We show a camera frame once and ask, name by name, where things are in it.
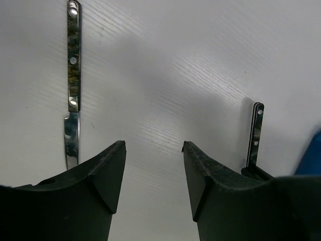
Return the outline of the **silver fork black handle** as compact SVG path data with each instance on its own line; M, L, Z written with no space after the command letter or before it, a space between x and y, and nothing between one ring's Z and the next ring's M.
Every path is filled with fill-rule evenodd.
M262 122L263 122L264 104L256 102L253 106L249 146L247 154L247 168L256 166L258 157L258 148L261 137Z

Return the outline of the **blue satin napkin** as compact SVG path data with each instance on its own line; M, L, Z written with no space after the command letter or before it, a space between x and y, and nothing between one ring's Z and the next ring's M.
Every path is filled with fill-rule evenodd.
M294 175L320 176L320 129L312 137Z

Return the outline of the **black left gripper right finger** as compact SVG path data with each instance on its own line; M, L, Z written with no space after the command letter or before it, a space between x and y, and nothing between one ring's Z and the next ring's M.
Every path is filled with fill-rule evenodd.
M183 145L193 221L200 240L320 240L320 177L258 181Z

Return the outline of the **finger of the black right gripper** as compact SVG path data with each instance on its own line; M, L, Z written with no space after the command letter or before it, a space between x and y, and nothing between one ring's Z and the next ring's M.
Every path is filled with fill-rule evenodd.
M258 166L247 166L241 169L241 174L251 179L255 179L257 181L268 181L273 179L273 176L266 173Z

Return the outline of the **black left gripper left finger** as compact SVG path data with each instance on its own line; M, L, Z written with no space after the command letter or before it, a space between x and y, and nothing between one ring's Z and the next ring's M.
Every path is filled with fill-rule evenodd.
M37 185L1 187L1 240L108 240L125 141Z

